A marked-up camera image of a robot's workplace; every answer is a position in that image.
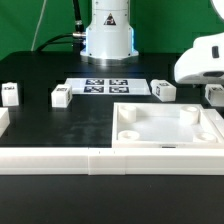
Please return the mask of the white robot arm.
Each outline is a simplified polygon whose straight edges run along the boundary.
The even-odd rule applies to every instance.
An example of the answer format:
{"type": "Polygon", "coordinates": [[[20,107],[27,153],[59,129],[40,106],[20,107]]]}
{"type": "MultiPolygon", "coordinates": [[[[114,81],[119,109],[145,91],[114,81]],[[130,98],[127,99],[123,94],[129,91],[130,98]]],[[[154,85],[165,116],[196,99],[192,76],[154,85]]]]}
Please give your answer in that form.
{"type": "Polygon", "coordinates": [[[224,84],[224,0],[92,0],[83,58],[103,64],[140,52],[178,53],[175,81],[224,84]]]}

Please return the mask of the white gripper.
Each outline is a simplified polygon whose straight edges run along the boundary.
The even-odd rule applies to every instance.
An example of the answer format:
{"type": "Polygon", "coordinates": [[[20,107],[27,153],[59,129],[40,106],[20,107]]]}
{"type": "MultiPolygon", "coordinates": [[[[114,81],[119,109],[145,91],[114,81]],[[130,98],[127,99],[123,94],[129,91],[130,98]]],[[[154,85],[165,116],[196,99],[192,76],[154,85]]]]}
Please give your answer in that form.
{"type": "Polygon", "coordinates": [[[180,84],[224,84],[224,32],[199,37],[174,66],[180,84]]]}

